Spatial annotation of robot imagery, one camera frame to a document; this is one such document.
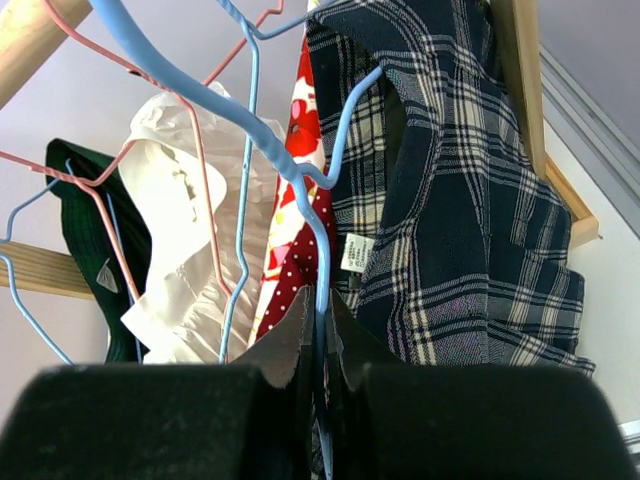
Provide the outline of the white red floral skirt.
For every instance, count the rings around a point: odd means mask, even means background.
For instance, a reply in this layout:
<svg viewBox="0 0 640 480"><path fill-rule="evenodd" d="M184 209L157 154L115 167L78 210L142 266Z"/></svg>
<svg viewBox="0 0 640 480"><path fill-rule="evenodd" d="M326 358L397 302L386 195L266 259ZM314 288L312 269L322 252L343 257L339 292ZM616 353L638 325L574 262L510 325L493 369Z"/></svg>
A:
<svg viewBox="0 0 640 480"><path fill-rule="evenodd" d="M309 163L321 171L326 170L314 79L306 41L302 42L298 62L285 147L295 162ZM268 266L269 253L273 252L276 247L291 242L304 224L308 223L298 210L293 185L283 178L278 178L261 277L261 289L264 277L275 272L276 262Z"/></svg>

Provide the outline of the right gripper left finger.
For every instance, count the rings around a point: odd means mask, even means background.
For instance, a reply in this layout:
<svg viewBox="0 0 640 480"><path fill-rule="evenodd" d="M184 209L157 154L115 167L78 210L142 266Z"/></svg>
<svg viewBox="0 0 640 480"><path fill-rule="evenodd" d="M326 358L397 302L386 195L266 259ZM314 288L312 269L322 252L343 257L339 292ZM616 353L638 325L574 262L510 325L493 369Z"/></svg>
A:
<svg viewBox="0 0 640 480"><path fill-rule="evenodd" d="M315 295L226 365L41 372L1 435L5 479L307 479Z"/></svg>

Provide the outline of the navy white plaid skirt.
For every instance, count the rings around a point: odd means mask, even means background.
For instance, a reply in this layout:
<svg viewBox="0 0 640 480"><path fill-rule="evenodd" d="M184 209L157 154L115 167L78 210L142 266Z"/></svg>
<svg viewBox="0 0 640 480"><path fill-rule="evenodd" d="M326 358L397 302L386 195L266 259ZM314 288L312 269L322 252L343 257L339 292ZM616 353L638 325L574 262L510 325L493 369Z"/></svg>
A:
<svg viewBox="0 0 640 480"><path fill-rule="evenodd" d="M576 353L583 277L571 216L534 172L483 1L341 1L307 23L326 151L352 89L332 191L337 237L372 241L338 273L354 317L404 361L563 366Z"/></svg>

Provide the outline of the pink hanger with floral skirt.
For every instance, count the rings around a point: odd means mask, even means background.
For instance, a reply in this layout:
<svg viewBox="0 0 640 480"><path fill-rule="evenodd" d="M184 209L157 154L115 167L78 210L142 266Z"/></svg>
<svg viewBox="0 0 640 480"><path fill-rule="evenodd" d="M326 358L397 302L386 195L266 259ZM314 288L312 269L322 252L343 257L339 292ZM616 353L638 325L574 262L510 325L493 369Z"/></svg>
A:
<svg viewBox="0 0 640 480"><path fill-rule="evenodd" d="M206 110L221 115L223 118L240 126L247 133L259 129L262 122L255 116L255 103L257 100L257 87L259 81L259 49L256 44L258 28L270 17L279 15L284 9L285 3L278 2L275 6L262 12L260 17L250 23L240 10L231 1L220 3L223 10L229 14L242 28L245 38L239 42L229 53L214 72L207 77L206 81L211 82L215 76L221 73L234 58L244 44L249 44L252 50L253 67L251 73L251 93L250 102L247 108L238 102L228 99L197 82L178 67L167 60L143 34L136 22L133 20L128 10L120 1L92 1L92 7L97 9L103 24L115 38L117 43L124 48L129 55L128 61L82 37L70 23L62 18L61 11L53 5L51 1L43 3L52 20L69 36L77 42L84 44L95 52L109 58L124 68L136 73L145 80L156 84L164 90L171 91L184 97Z"/></svg>

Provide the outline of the dark green plaid skirt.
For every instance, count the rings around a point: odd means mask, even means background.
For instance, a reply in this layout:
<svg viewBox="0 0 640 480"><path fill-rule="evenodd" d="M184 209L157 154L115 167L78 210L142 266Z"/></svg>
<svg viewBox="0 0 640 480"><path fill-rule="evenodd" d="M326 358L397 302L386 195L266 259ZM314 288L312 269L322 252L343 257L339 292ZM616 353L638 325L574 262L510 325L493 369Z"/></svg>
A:
<svg viewBox="0 0 640 480"><path fill-rule="evenodd" d="M45 165L75 176L98 178L113 158L62 139L53 139L46 147ZM151 259L151 237L118 172L95 190L110 196L115 205L123 251L139 293L146 288ZM137 362L147 349L122 323L131 306L127 285L101 216L91 197L77 187L59 182L51 193L61 202L61 226L67 248L100 307L110 334L106 361Z"/></svg>

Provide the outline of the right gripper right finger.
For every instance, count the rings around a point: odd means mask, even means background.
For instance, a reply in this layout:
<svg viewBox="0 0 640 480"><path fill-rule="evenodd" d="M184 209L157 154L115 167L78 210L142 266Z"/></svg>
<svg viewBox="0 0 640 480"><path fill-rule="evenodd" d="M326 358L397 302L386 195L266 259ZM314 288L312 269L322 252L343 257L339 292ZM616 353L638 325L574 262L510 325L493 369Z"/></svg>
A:
<svg viewBox="0 0 640 480"><path fill-rule="evenodd" d="M326 319L337 479L635 479L609 406L558 367L419 366L333 295Z"/></svg>

